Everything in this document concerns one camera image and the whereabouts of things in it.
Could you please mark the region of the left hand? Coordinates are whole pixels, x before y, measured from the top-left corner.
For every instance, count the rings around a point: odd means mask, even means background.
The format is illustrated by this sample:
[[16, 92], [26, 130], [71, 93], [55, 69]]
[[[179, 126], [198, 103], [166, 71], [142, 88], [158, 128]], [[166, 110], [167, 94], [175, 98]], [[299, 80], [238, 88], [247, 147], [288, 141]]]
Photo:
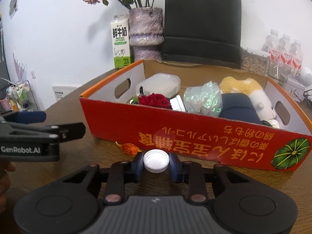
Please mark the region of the left hand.
[[12, 162], [1, 160], [1, 180], [0, 180], [0, 213], [5, 211], [7, 202], [7, 190], [11, 187], [8, 172], [15, 172], [16, 168]]

